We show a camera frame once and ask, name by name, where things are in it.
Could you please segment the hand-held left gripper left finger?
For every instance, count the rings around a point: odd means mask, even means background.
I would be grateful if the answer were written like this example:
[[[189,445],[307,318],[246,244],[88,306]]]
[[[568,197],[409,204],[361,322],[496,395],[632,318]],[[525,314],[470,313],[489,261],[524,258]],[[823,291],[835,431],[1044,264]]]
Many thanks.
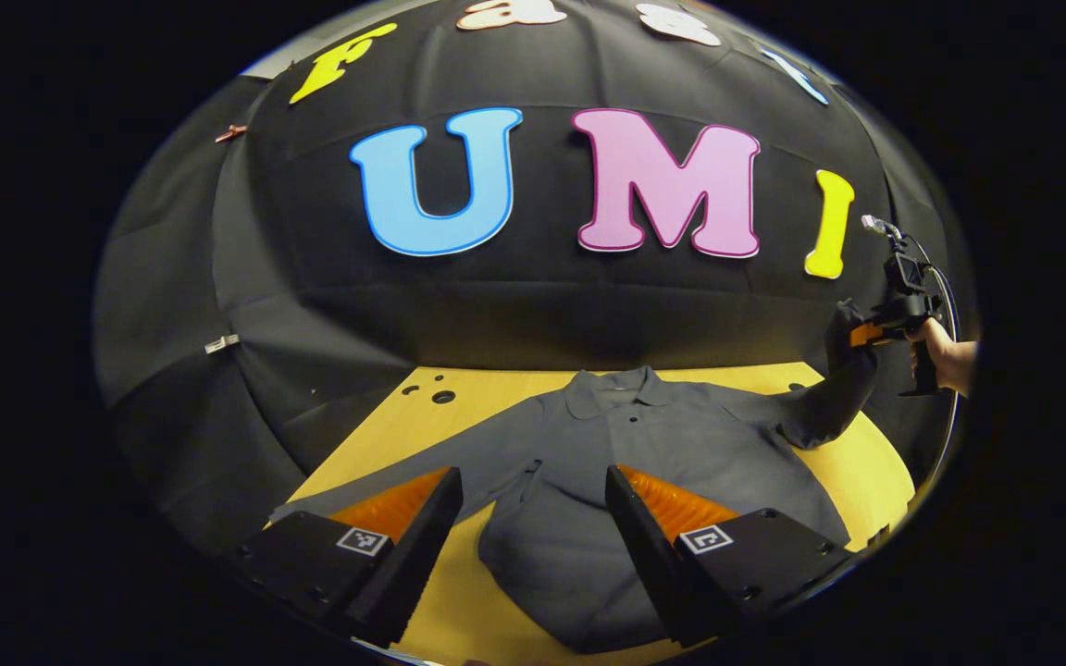
[[[226,573],[342,639],[401,641],[463,505],[443,468],[329,513],[292,511],[224,552]]]

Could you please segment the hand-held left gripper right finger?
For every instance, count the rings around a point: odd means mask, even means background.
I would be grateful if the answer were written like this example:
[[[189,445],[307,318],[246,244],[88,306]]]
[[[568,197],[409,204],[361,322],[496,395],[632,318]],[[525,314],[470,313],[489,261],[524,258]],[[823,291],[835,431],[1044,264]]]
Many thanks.
[[[853,569],[853,552],[784,511],[731,511],[630,465],[605,469],[605,509],[671,640],[761,631]]]

